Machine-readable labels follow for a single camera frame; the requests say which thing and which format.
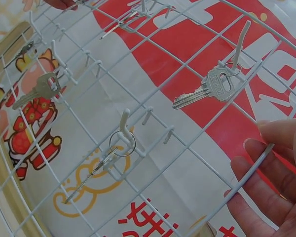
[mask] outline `wire grid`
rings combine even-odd
[[[109,68],[105,68],[105,66],[102,64],[102,61],[99,59],[96,59],[95,56],[91,55],[90,52],[88,50],[85,50],[84,48],[93,40],[98,40],[100,36],[102,36],[103,34],[105,34],[105,31],[107,31],[107,29],[109,29],[111,26],[114,26],[116,23],[120,22],[121,19],[124,19],[127,15],[131,14],[131,11],[127,11],[125,12],[123,15],[121,15],[119,18],[115,18],[111,15],[109,15],[108,13],[100,10],[100,7],[102,4],[104,4],[105,2],[107,2],[106,0],[100,0],[98,1],[94,6],[84,6],[85,8],[88,8],[88,10],[86,11],[86,14],[84,14],[81,18],[77,19],[74,22],[69,21],[69,25],[66,27],[61,26],[59,23],[56,23],[56,20],[60,17],[66,17],[67,13],[61,13],[59,15],[57,15],[55,18],[51,19],[50,17],[48,17],[46,14],[47,12],[51,9],[50,6],[46,6],[45,4],[43,4],[41,6],[41,8],[43,9],[42,12],[38,15],[38,17],[33,21],[34,23],[34,28],[36,30],[36,35],[33,36],[34,39],[41,39],[42,44],[40,44],[38,46],[38,51],[40,48],[45,48],[47,46],[49,46],[51,44],[50,40],[46,40],[45,37],[47,35],[47,32],[50,32],[51,30],[48,27],[55,27],[56,29],[58,29],[56,32],[54,32],[54,34],[52,35],[51,39],[54,40],[61,40],[62,37],[67,37],[67,39],[70,39],[72,41],[73,44],[75,44],[79,50],[77,50],[76,52],[74,52],[69,58],[68,60],[66,60],[64,62],[64,64],[61,64],[61,68],[64,69],[64,73],[66,74],[67,78],[69,79],[67,82],[72,81],[74,84],[78,85],[79,82],[81,80],[83,80],[88,72],[91,72],[94,75],[94,82],[93,84],[89,87],[89,89],[96,84],[102,77],[104,77],[105,75],[109,76],[116,84],[118,84],[127,94],[129,94],[129,96],[131,96],[134,101],[136,101],[138,103],[137,107],[134,108],[131,113],[130,116],[132,114],[134,114],[139,108],[143,108],[144,109],[144,113],[142,113],[137,120],[133,121],[133,124],[136,124],[140,119],[144,118],[144,121],[147,121],[147,119],[152,116],[156,121],[158,121],[163,127],[164,127],[164,133],[162,134],[162,136],[160,136],[159,138],[156,138],[156,142],[153,143],[144,154],[141,153],[140,150],[136,149],[135,152],[140,156],[140,157],[145,157],[146,155],[149,154],[150,151],[153,150],[153,148],[157,145],[157,143],[159,141],[161,141],[162,139],[165,139],[166,143],[170,136],[172,138],[177,139],[177,141],[179,141],[184,148],[175,156],[173,157],[173,159],[163,168],[160,170],[160,172],[151,180],[149,180],[147,182],[146,185],[144,185],[141,189],[138,189],[127,177],[127,174],[123,174],[115,165],[115,170],[118,172],[118,174],[120,175],[120,179],[124,179],[129,186],[134,190],[135,194],[133,195],[133,197],[120,209],[118,210],[114,215],[112,215],[109,219],[105,220],[100,226],[98,226],[97,228],[94,228],[90,222],[87,220],[87,218],[81,213],[81,211],[78,209],[78,207],[75,205],[75,203],[71,200],[71,204],[75,207],[76,211],[79,213],[79,215],[81,216],[81,218],[86,222],[87,226],[90,228],[91,233],[90,233],[90,237],[91,236],[97,236],[100,237],[100,235],[98,234],[98,231],[106,224],[108,223],[110,220],[112,220],[116,215],[118,215],[126,206],[128,206],[136,197],[140,197],[146,204],[147,206],[149,206],[156,214],[157,216],[163,220],[163,222],[171,229],[173,230],[173,232],[177,235],[177,236],[183,236],[181,233],[178,232],[178,230],[176,230],[164,217],[162,214],[160,214],[160,212],[147,200],[147,198],[144,197],[143,195],[143,191],[153,182],[155,181],[172,163],[174,163],[174,161],[176,161],[186,150],[190,151],[192,154],[194,154],[203,164],[205,164],[213,173],[215,173],[226,185],[228,185],[232,191],[223,199],[223,202],[217,206],[217,208],[215,210],[213,210],[213,212],[209,215],[206,216],[205,219],[203,219],[200,223],[198,223],[197,226],[195,226],[192,230],[189,231],[189,233],[186,236],[189,236],[190,234],[193,233],[193,231],[195,231],[196,229],[198,229],[200,226],[204,225],[206,222],[210,221],[221,209],[224,205],[226,205],[226,203],[233,197],[234,194],[236,194],[239,189],[243,186],[243,184],[250,178],[250,176],[252,175],[252,173],[258,168],[258,166],[262,163],[262,161],[265,159],[265,157],[267,156],[267,154],[272,150],[273,148],[273,144],[269,144],[268,147],[265,149],[265,151],[262,153],[262,155],[259,157],[259,159],[255,162],[255,164],[251,167],[251,169],[247,172],[247,174],[237,183],[237,185],[235,185],[234,187],[223,177],[219,174],[218,171],[216,171],[201,155],[199,155],[194,149],[192,149],[190,146],[191,144],[193,144],[197,138],[199,138],[203,132],[206,131],[206,129],[225,111],[225,109],[232,105],[234,107],[236,107],[241,113],[243,113],[248,119],[250,119],[252,122],[256,123],[255,119],[252,118],[247,112],[245,112],[242,108],[240,108],[235,102],[234,99],[237,97],[237,95],[244,89],[244,87],[246,85],[248,85],[249,81],[257,74],[257,72],[263,68],[265,69],[267,72],[269,72],[271,75],[273,75],[283,86],[285,86],[295,97],[296,97],[296,93],[289,87],[287,86],[277,75],[275,75],[273,72],[271,72],[268,68],[266,68],[264,66],[264,63],[268,60],[268,58],[275,52],[275,50],[281,45],[282,42],[285,42],[287,44],[289,44],[293,49],[295,49],[296,51],[296,46],[293,45],[292,43],[290,43],[286,38],[284,38],[283,36],[281,36],[280,34],[278,34],[277,32],[275,32],[274,30],[272,30],[270,27],[268,27],[267,25],[265,25],[262,21],[260,21],[259,19],[253,17],[252,15],[250,15],[249,13],[247,13],[246,11],[243,11],[242,9],[238,8],[237,6],[225,1],[225,0],[221,0],[221,2],[225,3],[226,5],[229,5],[235,9],[237,9],[238,11],[240,11],[242,13],[241,16],[239,16],[238,18],[236,18],[233,22],[231,22],[226,28],[224,28],[221,32],[216,32],[215,30],[211,29],[210,27],[202,24],[200,21],[198,21],[197,19],[193,19],[192,17],[190,17],[189,15],[186,14],[186,12],[192,8],[194,8],[196,5],[198,5],[200,2],[202,1],[197,1],[195,3],[193,3],[190,7],[186,8],[184,11],[178,11],[174,8],[172,8],[171,6],[169,6],[168,4],[162,3],[158,0],[152,1],[153,5],[151,7],[151,9],[154,8],[158,8],[159,9],[165,9],[168,8],[173,11],[176,11],[178,13],[178,15],[176,17],[173,18],[169,18],[167,19],[167,22],[159,27],[157,30],[155,30],[154,32],[152,32],[149,36],[145,36],[142,33],[138,32],[138,29],[145,24],[145,20],[143,21],[143,24],[140,24],[136,29],[133,29],[134,34],[139,35],[142,38],[142,41],[139,42],[136,46],[134,46],[132,49],[130,49],[125,55],[121,56],[120,58],[118,58],[118,60],[112,64]],[[149,2],[146,1],[142,1],[142,6],[146,6]],[[101,31],[97,32],[96,35],[94,37],[92,37],[89,41],[87,41],[84,45],[79,45],[72,37],[69,36],[69,34],[67,34],[67,30],[70,29],[71,27],[73,27],[79,20],[81,20],[83,17],[85,17],[88,14],[92,14],[93,11],[97,11],[105,16],[107,16],[108,18],[110,18],[112,20],[112,22],[110,24],[108,24],[105,28],[103,28]],[[151,17],[155,16],[160,10],[157,10],[155,13],[152,14]],[[207,30],[209,30],[210,32],[214,33],[215,36],[206,44],[204,45],[201,49],[199,49],[192,57],[190,57],[186,62],[180,60],[178,57],[176,57],[175,55],[173,55],[171,52],[169,52],[168,50],[166,50],[165,48],[163,48],[162,46],[158,45],[157,43],[155,43],[151,37],[154,36],[157,32],[159,32],[164,26],[166,26],[168,23],[170,23],[171,21],[175,20],[177,17],[179,16],[185,16],[186,18],[188,18],[189,20],[192,20],[196,23],[198,23],[201,27],[206,28]],[[199,55],[203,50],[205,50],[212,42],[214,42],[216,39],[221,38],[224,39],[226,42],[230,43],[233,46],[236,46],[236,44],[234,42],[232,42],[231,40],[227,39],[226,37],[223,36],[223,33],[226,32],[230,27],[232,27],[235,23],[237,23],[240,19],[242,19],[244,16],[249,16],[250,18],[252,18],[253,20],[259,22],[260,24],[262,24],[263,26],[267,27],[268,30],[270,30],[273,34],[277,35],[281,41],[279,41],[277,43],[277,45],[273,48],[273,50],[268,54],[268,56],[264,59],[264,60],[256,60],[255,58],[253,58],[251,55],[247,54],[245,51],[242,51],[242,53],[244,53],[245,55],[247,55],[249,58],[251,58],[254,62],[255,65],[249,70],[249,72],[244,76],[244,78],[237,76],[238,79],[240,79],[241,83],[240,83],[240,87],[238,88],[237,92],[231,97],[231,99],[226,102],[226,104],[224,105],[224,107],[210,120],[209,123],[207,123],[206,126],[204,126],[199,132],[198,134],[190,141],[186,142],[184,141],[178,134],[175,133],[174,131],[174,127],[167,125],[149,106],[147,106],[145,103],[157,92],[159,92],[161,90],[162,87],[164,87],[175,75],[177,75],[182,69],[186,68],[188,69],[190,72],[192,72],[193,74],[197,75],[200,79],[204,79],[204,77],[202,75],[200,75],[198,72],[196,72],[193,68],[191,68],[188,63],[190,63],[194,58],[196,58],[197,55]],[[41,29],[38,29],[38,26],[36,25],[37,22],[40,21],[41,18],[45,17],[46,19],[48,19],[48,24],[46,24],[45,26],[43,26]],[[110,70],[112,70],[112,68],[114,68],[123,58],[125,58],[127,55],[131,54],[134,50],[136,50],[138,47],[140,47],[144,42],[149,42],[151,44],[153,44],[155,47],[159,48],[160,50],[162,50],[163,52],[165,52],[166,54],[168,54],[169,56],[171,56],[173,59],[175,59],[177,62],[180,63],[180,67],[171,75],[169,76],[160,86],[158,86],[154,91],[152,91],[144,100],[140,101],[129,89],[127,89],[122,83],[119,82],[118,78],[116,78],[114,75],[112,75],[110,73]],[[224,58],[221,61],[221,64],[223,65],[224,63],[226,63],[235,53],[235,50],[232,51],[226,58]],[[83,73],[78,79],[74,79],[73,78],[73,74],[70,71],[70,68],[67,68],[67,62],[70,61],[75,55],[77,54],[81,54],[81,57],[85,57],[86,60],[88,60],[88,62],[91,61],[91,63],[88,63],[89,66],[87,66],[85,73]],[[41,69],[45,71],[44,67],[41,65],[41,63],[38,60],[37,55],[35,56],[35,60],[39,63]],[[8,62],[4,61],[3,56],[1,57],[1,60],[3,62],[3,65],[6,65]],[[10,79],[10,75],[7,69],[5,69],[2,74],[5,74],[9,84],[11,86],[11,90],[13,93],[14,98],[16,99],[16,95],[14,92],[14,88],[13,88],[13,83]],[[60,99],[56,100],[58,101],[58,103],[63,103],[64,105],[66,105],[67,109],[64,110],[61,114],[59,114],[57,116],[57,118],[46,128],[46,130],[49,130],[55,123],[59,122],[59,120],[61,119],[61,117],[67,112],[69,111],[73,117],[75,118],[76,122],[81,126],[81,128],[85,131],[85,133],[88,135],[88,137],[90,138],[90,140],[94,143],[94,148],[91,149],[91,151],[95,150],[96,148],[98,148],[101,152],[105,152],[106,149],[103,149],[101,146],[106,146],[106,144],[104,144],[105,141],[107,141],[107,139],[111,136],[111,134],[113,134],[117,129],[118,129],[118,125],[116,125],[116,127],[114,127],[111,131],[108,131],[107,136],[104,137],[102,140],[97,141],[92,135],[91,133],[88,131],[88,129],[86,128],[86,126],[81,122],[81,120],[79,119],[79,115],[77,115],[74,110],[72,109],[72,106],[76,103],[76,101],[78,99],[81,98],[81,96],[83,94],[81,94],[78,99],[75,102],[69,103],[67,102],[67,98],[74,93],[74,86],[66,92],[65,95],[62,95],[61,93],[59,93]],[[21,109],[19,109],[19,113],[23,118],[23,121],[26,124],[26,127],[29,128],[28,123],[26,122],[25,119],[25,115],[22,112]],[[296,114],[296,105],[294,106],[294,109],[292,110],[292,112],[290,113],[290,115],[288,116],[288,118],[293,118]],[[7,129],[5,131],[2,132],[2,134],[0,135],[0,140],[2,139],[3,135],[5,134],[5,132],[7,131]],[[23,158],[16,164],[16,166],[13,168],[13,170],[10,172],[9,177],[6,179],[6,181],[2,184],[2,186],[0,187],[0,192],[3,190],[4,186],[6,185],[6,183],[8,182],[8,180],[11,178],[13,185],[15,186],[16,190],[18,191],[19,196],[22,199],[23,204],[26,207],[26,210],[28,211],[29,215],[24,219],[24,221],[20,224],[20,226],[15,230],[11,230],[11,228],[9,227],[7,221],[5,220],[4,215],[2,214],[1,210],[0,210],[0,216],[3,219],[6,227],[9,229],[9,233],[11,234],[11,236],[14,236],[21,228],[22,226],[29,220],[32,219],[34,221],[34,224],[36,225],[36,227],[39,229],[40,234],[42,236],[45,236],[44,232],[42,231],[41,227],[39,226],[39,224],[37,223],[35,217],[34,217],[34,213],[41,207],[41,205],[57,190],[57,188],[61,188],[62,191],[66,194],[66,196],[69,196],[69,194],[66,192],[65,188],[63,187],[62,183],[67,179],[67,177],[69,177],[77,168],[79,165],[81,165],[85,159],[91,155],[92,152],[88,152],[84,158],[68,173],[68,175],[62,179],[59,180],[59,178],[57,177],[56,173],[53,171],[53,169],[51,168],[49,162],[47,161],[44,153],[42,152],[42,149],[40,147],[40,145],[38,144],[38,141],[43,137],[44,134],[39,135],[37,138],[35,138],[35,136],[33,135],[31,129],[29,129],[31,137],[33,139],[33,143],[31,144],[30,148],[28,149],[28,152],[23,156]],[[113,144],[115,145],[119,140],[121,139],[121,137],[119,137],[118,139],[115,139],[113,141]],[[45,196],[40,203],[31,211],[29,209],[29,207],[27,206],[24,198],[22,197],[18,186],[15,183],[15,180],[12,176],[12,174],[15,172],[15,170],[20,166],[20,164],[22,163],[22,161],[25,159],[25,157],[28,155],[28,153],[32,150],[32,148],[36,147],[38,152],[40,153],[40,155],[43,157],[44,162],[46,163],[46,166],[48,167],[48,169],[50,170],[50,172],[52,173],[52,175],[54,176],[55,180],[57,181],[58,185],[57,187],[55,187],[47,196]],[[3,150],[5,148],[3,148],[0,144],[0,152],[3,155]],[[118,179],[118,177],[114,176],[113,173],[111,173],[109,171],[109,173],[114,177],[114,179]]]

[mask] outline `white wire rack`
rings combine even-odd
[[[162,130],[160,130],[159,136],[155,136],[153,142],[146,148],[141,149],[140,147],[137,147],[134,151],[136,154],[136,160],[133,162],[133,164],[130,166],[130,168],[123,172],[120,168],[118,168],[117,164],[112,164],[113,168],[107,169],[108,173],[112,176],[112,178],[116,181],[124,181],[126,182],[129,187],[133,190],[133,196],[129,198],[129,200],[123,204],[119,209],[116,210],[114,214],[109,216],[106,219],[101,220],[96,226],[94,226],[88,217],[82,213],[82,211],[79,209],[79,207],[75,204],[73,200],[71,200],[71,205],[75,208],[76,212],[79,214],[81,219],[87,224],[87,228],[89,228],[88,232],[89,234],[87,236],[97,236],[102,237],[103,233],[101,233],[101,229],[111,220],[117,218],[120,212],[122,212],[131,202],[133,202],[136,198],[141,198],[144,203],[154,212],[156,215],[163,221],[165,225],[169,228],[169,233],[162,235],[160,233],[156,236],[170,236],[171,233],[174,233],[174,235],[182,237],[182,236],[190,236],[194,233],[195,230],[197,230],[199,227],[203,226],[205,223],[210,221],[225,205],[226,203],[233,197],[235,193],[239,191],[239,189],[243,186],[243,184],[249,179],[249,177],[252,175],[252,173],[258,168],[258,166],[262,163],[262,161],[265,159],[267,154],[272,150],[273,144],[268,145],[266,150],[261,154],[259,159],[255,162],[255,164],[252,166],[252,168],[248,171],[248,173],[236,184],[232,185],[230,180],[228,180],[226,177],[222,176],[220,172],[218,172],[212,165],[210,165],[210,162],[208,159],[203,158],[201,155],[199,155],[198,152],[195,151],[191,147],[191,145],[221,116],[224,111],[230,107],[233,106],[236,109],[238,109],[245,117],[247,117],[251,122],[256,123],[256,120],[249,115],[245,110],[243,110],[235,101],[234,99],[245,89],[245,87],[248,85],[248,83],[254,79],[257,76],[257,73],[259,70],[266,70],[270,75],[272,75],[278,83],[283,85],[289,92],[296,97],[296,92],[294,89],[292,89],[285,81],[283,81],[278,75],[276,75],[274,72],[272,72],[267,66],[265,66],[266,62],[269,60],[269,58],[273,55],[274,52],[278,50],[283,44],[287,44],[296,52],[296,46],[291,43],[288,39],[286,39],[284,36],[277,33],[275,30],[273,30],[271,27],[266,25],[263,21],[259,20],[258,18],[254,17],[252,14],[249,14],[248,12],[242,10],[241,8],[237,7],[236,5],[225,1],[220,0],[220,4],[225,4],[225,7],[228,8],[234,8],[237,11],[239,11],[241,14],[239,17],[236,17],[228,26],[223,28],[220,32],[217,32],[213,30],[211,27],[203,24],[198,19],[194,18],[191,14],[189,14],[190,10],[196,9],[198,4],[202,3],[203,1],[196,1],[194,3],[191,3],[189,7],[179,10],[177,8],[174,8],[171,4],[169,4],[166,1],[161,0],[152,0],[152,1],[137,1],[135,7],[132,7],[132,9],[129,9],[128,11],[121,14],[118,18],[116,16],[112,16],[109,13],[105,12],[102,8],[104,4],[109,2],[110,0],[99,0],[99,1],[90,1],[86,5],[81,5],[78,12],[62,12],[57,11],[47,4],[42,4],[38,12],[35,14],[30,14],[30,22],[32,27],[35,29],[35,34],[31,40],[34,40],[35,43],[37,43],[36,50],[37,52],[32,54],[33,56],[33,62],[38,62],[39,66],[41,67],[41,70],[43,72],[46,72],[46,68],[42,65],[42,63],[38,59],[38,55],[43,53],[47,48],[52,48],[54,57],[58,60],[60,67],[56,69],[59,72],[62,72],[65,76],[60,79],[61,86],[67,86],[66,93],[59,94],[59,98],[54,98],[55,102],[58,106],[63,106],[63,110],[60,114],[57,115],[56,119],[48,124],[44,131],[48,131],[51,127],[55,126],[56,124],[59,124],[62,122],[65,117],[68,117],[69,115],[73,116],[75,123],[77,126],[83,129],[86,136],[90,140],[90,146],[89,150],[90,152],[86,152],[83,159],[74,159],[75,164],[72,167],[72,169],[66,174],[62,175],[62,177],[59,177],[58,174],[53,170],[50,163],[48,162],[47,158],[45,157],[43,153],[43,148],[41,147],[41,144],[39,141],[43,138],[44,133],[41,133],[39,136],[35,137],[32,130],[30,129],[30,126],[27,122],[26,115],[23,113],[23,110],[19,109],[17,113],[15,114],[15,118],[12,120],[15,120],[17,116],[21,116],[26,128],[30,131],[30,136],[33,140],[33,143],[30,145],[27,152],[19,157],[19,160],[14,163],[14,168],[10,171],[9,177],[6,179],[6,181],[1,185],[0,187],[0,193],[4,189],[5,185],[9,180],[12,180],[13,185],[18,190],[18,195],[22,199],[22,203],[26,207],[26,210],[28,212],[28,216],[20,223],[19,227],[16,229],[12,229],[9,226],[9,222],[6,220],[6,217],[0,210],[0,217],[2,218],[3,222],[5,223],[5,226],[7,230],[9,231],[10,236],[17,236],[19,231],[22,229],[24,224],[28,220],[32,220],[36,226],[36,228],[39,230],[39,233],[41,236],[46,236],[46,233],[42,230],[40,224],[37,222],[34,214],[39,211],[39,209],[42,207],[42,205],[48,200],[59,188],[65,193],[65,195],[68,197],[70,193],[66,191],[66,188],[63,186],[63,183],[66,182],[68,177],[70,177],[75,170],[85,162],[87,157],[91,155],[91,153],[99,149],[101,153],[106,153],[109,150],[108,147],[108,139],[111,137],[111,135],[119,129],[118,123],[116,123],[116,126],[111,128],[111,130],[108,130],[106,135],[97,135],[96,133],[90,131],[90,128],[88,125],[85,125],[84,122],[80,119],[79,113],[76,111],[75,104],[77,101],[81,100],[83,95],[87,93],[88,90],[93,89],[94,85],[97,83],[100,83],[101,80],[110,79],[112,83],[115,85],[118,85],[120,90],[123,90],[125,94],[127,94],[134,102],[136,102],[136,106],[131,108],[129,111],[127,107],[123,108],[124,115],[126,118],[129,117],[128,121],[128,128],[133,126],[138,126],[137,124],[142,121],[142,125],[146,125],[148,120],[154,119],[154,124],[157,124],[157,126],[160,126]],[[138,17],[131,18],[129,22],[127,22],[124,25],[121,25],[121,28],[125,31],[128,31],[132,34],[136,34],[138,37],[138,43],[130,48],[130,50],[123,54],[118,55],[116,58],[116,61],[111,65],[105,65],[103,63],[103,58],[98,58],[98,55],[96,53],[92,52],[92,49],[89,48],[89,45],[91,42],[103,40],[106,39],[100,39],[105,33],[114,25],[117,23],[122,22],[124,19],[126,19],[129,15],[131,15],[135,11],[138,12]],[[141,32],[141,28],[145,26],[145,24],[149,21],[151,21],[156,15],[160,14],[161,12],[165,12],[165,23],[155,29],[153,32],[151,32],[149,35],[144,35]],[[170,12],[176,12],[177,14],[170,16]],[[74,27],[76,24],[78,24],[83,18],[96,14],[101,14],[105,16],[109,22],[105,27],[103,27],[101,30],[94,31],[94,35],[90,37],[89,39],[83,39],[84,43],[77,42],[75,39],[75,36],[72,36],[70,34],[70,29]],[[188,60],[182,60],[179,59],[177,56],[175,56],[173,53],[165,49],[163,46],[156,43],[153,39],[153,36],[155,36],[159,31],[161,31],[164,27],[167,26],[167,24],[174,22],[177,18],[184,16],[188,20],[193,21],[194,23],[197,23],[199,27],[203,27],[207,29],[209,32],[211,32],[214,37],[207,42],[207,44],[203,45],[197,52],[195,52]],[[249,68],[249,70],[246,72],[246,74],[240,74],[237,76],[238,82],[237,86],[237,92],[224,104],[224,106],[216,112],[214,116],[210,119],[210,121],[201,128],[197,134],[190,140],[186,141],[184,138],[182,138],[179,134],[175,132],[175,127],[171,124],[167,124],[151,107],[148,105],[149,100],[164,86],[166,86],[174,77],[176,77],[182,70],[189,70],[192,74],[199,77],[200,80],[204,79],[205,75],[201,75],[196,69],[191,67],[189,64],[198,56],[200,55],[206,48],[212,44],[217,39],[223,39],[232,47],[236,48],[237,42],[233,42],[230,39],[228,39],[226,36],[224,36],[224,33],[232,28],[235,24],[238,24],[243,19],[251,19],[252,21],[255,21],[259,24],[261,24],[263,27],[265,27],[270,33],[272,33],[274,36],[276,36],[279,41],[276,44],[275,47],[272,48],[272,50],[268,53],[266,57],[263,59],[260,58],[254,58],[252,55],[248,54],[246,51],[241,51],[241,55],[243,57],[247,57],[250,60],[253,61],[252,66]],[[72,45],[72,48],[66,55],[58,54],[59,50],[58,48],[61,47],[62,42],[66,40],[66,42],[70,42],[70,45]],[[119,75],[115,75],[111,71],[114,69],[114,67],[118,66],[118,64],[126,58],[128,55],[132,54],[136,49],[139,47],[142,47],[144,44],[150,44],[153,47],[158,48],[171,58],[173,58],[180,66],[177,68],[177,70],[172,73],[169,77],[167,77],[163,82],[156,87],[155,90],[150,91],[147,95],[141,96],[140,98],[131,91],[127,86],[125,86],[120,80]],[[218,62],[218,65],[224,66],[225,63],[227,63],[236,53],[236,49],[231,50],[230,53],[225,57],[221,58]],[[8,62],[4,61],[4,57],[1,57],[3,65],[6,65]],[[6,88],[10,88],[12,90],[12,94],[14,99],[17,99],[17,94],[14,91],[13,85],[17,82],[19,79],[19,76],[16,78],[13,74],[13,72],[10,71],[9,67],[7,69],[4,69],[1,73],[1,76],[4,75],[4,79],[2,80],[2,84],[5,85]],[[92,78],[91,83],[88,85],[82,86],[84,80],[86,78]],[[290,114],[287,116],[287,118],[293,118],[296,116],[296,103],[293,105],[293,109],[290,112]],[[3,138],[3,135],[8,131],[8,127],[0,134],[0,141]],[[163,141],[164,146],[167,145],[169,140],[176,140],[175,142],[180,143],[181,150],[177,152],[177,154],[173,155],[171,159],[167,159],[168,163],[163,166],[162,169],[160,169],[157,173],[154,174],[154,176],[149,179],[145,180],[145,184],[142,185],[140,188],[134,184],[134,182],[129,178],[129,175],[131,172],[133,172],[136,167],[140,164],[141,161],[144,160],[145,157],[147,157],[151,151],[155,149],[158,144]],[[117,139],[113,139],[112,144],[126,144],[130,149],[132,147],[132,144],[130,141],[128,141],[123,136],[118,136]],[[25,201],[24,197],[22,196],[19,186],[17,186],[15,178],[13,177],[13,174],[16,172],[16,170],[21,167],[23,160],[32,152],[33,148],[36,148],[37,152],[41,155],[43,158],[46,167],[50,170],[50,174],[52,177],[56,180],[57,186],[54,187],[52,190],[50,190],[49,194],[46,195],[41,199],[40,202],[35,204],[34,208],[29,208],[28,203]],[[6,147],[3,147],[0,142],[0,152],[2,156],[4,156],[4,150]],[[146,195],[144,195],[145,190],[152,185],[152,183],[158,179],[160,175],[162,175],[179,157],[184,156],[186,151],[193,154],[199,162],[202,162],[208,169],[211,170],[212,173],[214,173],[217,177],[219,177],[225,185],[230,187],[232,191],[223,198],[222,202],[216,206],[215,209],[212,210],[211,213],[209,213],[201,222],[197,224],[193,229],[189,230],[189,232],[186,233],[180,233],[178,230],[177,224],[171,224],[167,220],[167,216],[162,214],[162,210],[157,210],[153,204],[149,201],[149,198],[146,198]]]

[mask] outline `key blade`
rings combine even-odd
[[[21,98],[19,100],[17,100],[12,108],[14,110],[17,110],[18,108],[22,107],[23,105],[27,104],[28,102],[30,102],[31,100],[35,99],[38,96],[37,93],[35,92],[30,92],[29,94],[26,95],[22,95]]]
[[[108,162],[110,162],[112,160],[112,157],[114,156],[114,153],[116,152],[117,148],[114,148],[113,151],[110,151],[106,157],[100,161],[100,163],[97,165],[97,167],[90,173],[87,175],[87,177],[81,182],[81,184],[77,187],[77,189],[63,202],[64,204],[67,204],[74,196],[77,192],[79,192],[82,187],[84,186],[84,184],[104,165],[106,165]]]
[[[172,108],[175,110],[181,109],[181,108],[183,108],[187,105],[190,105],[198,100],[201,100],[209,95],[210,95],[210,92],[205,91],[205,92],[199,93],[193,97],[189,97],[188,99],[181,99],[181,100],[175,101],[172,105]]]
[[[100,39],[103,39],[104,37],[106,37],[108,34],[112,33],[113,31],[115,31],[115,29],[117,29],[118,27],[120,27],[120,23],[118,23],[116,26],[114,26],[112,29],[110,29],[108,32],[106,32],[105,35],[103,35]]]
[[[88,181],[89,178],[91,178],[91,176],[92,174],[88,174],[88,176],[81,182],[78,188],[63,203],[67,204],[74,197],[74,195],[81,190],[83,185]]]
[[[195,98],[201,97],[203,94],[210,94],[210,89],[207,88],[204,84],[201,85],[198,89],[196,89],[193,93],[183,94],[175,98],[173,106],[188,102],[190,100],[194,100]]]

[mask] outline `key ring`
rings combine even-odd
[[[112,148],[112,146],[111,146],[112,137],[113,137],[115,134],[119,133],[119,132],[121,132],[121,130],[118,130],[118,131],[114,132],[114,133],[111,135],[111,137],[110,137],[110,140],[109,140],[109,146],[110,146],[110,150],[111,150],[111,151],[113,151],[113,148]],[[129,154],[127,154],[127,155],[119,155],[119,154],[114,153],[114,154],[117,155],[118,157],[127,157],[127,156],[129,156],[130,154],[132,154],[132,153],[135,151],[135,148],[136,148],[136,139],[135,139],[135,136],[134,136],[132,133],[130,133],[130,134],[132,135],[132,138],[134,139],[134,148],[133,148],[132,151],[131,151]]]
[[[229,62],[229,63],[225,63],[224,64],[224,66],[227,66],[227,65],[229,65],[229,64],[233,64],[233,62]],[[237,72],[237,73],[235,73],[235,74],[232,74],[232,75],[226,75],[226,76],[228,76],[228,77],[234,77],[234,76],[236,76],[236,75],[239,75],[240,73],[241,73],[241,71],[242,71],[242,66],[239,64],[239,63],[237,63],[237,67],[239,66],[239,72]]]

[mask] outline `silver key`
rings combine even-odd
[[[230,89],[226,90],[221,78],[225,76]],[[227,101],[235,92],[233,83],[226,68],[216,68],[208,72],[206,80],[193,93],[183,94],[174,99],[172,108],[178,110],[207,96],[216,97],[219,101]]]
[[[115,155],[117,148],[113,149],[113,151],[110,151],[107,156],[99,162],[97,167],[87,175],[87,177],[81,182],[81,184],[77,187],[77,189],[64,201],[64,204],[67,204],[73,197],[74,195],[81,190],[83,185],[90,179],[102,166],[106,165],[108,162],[110,162]]]
[[[121,27],[122,25],[124,25],[126,23],[127,19],[135,16],[137,13],[138,13],[137,11],[134,11],[131,15],[126,17],[123,21],[119,22],[116,26],[114,26],[112,29],[110,29],[108,32],[106,32],[105,35],[103,35],[100,39],[103,39],[104,37],[106,37],[107,35],[112,33],[113,31],[115,31],[115,29],[117,29],[118,27]]]
[[[51,86],[48,83],[48,79],[54,78],[55,83],[56,83],[56,88],[55,90],[51,88]],[[21,98],[16,101],[12,108],[14,110],[22,107],[29,101],[39,98],[39,97],[44,97],[45,99],[51,99],[52,97],[56,96],[61,90],[60,84],[58,82],[57,76],[55,73],[46,73],[42,76],[40,76],[37,79],[36,86],[26,95],[21,96]]]

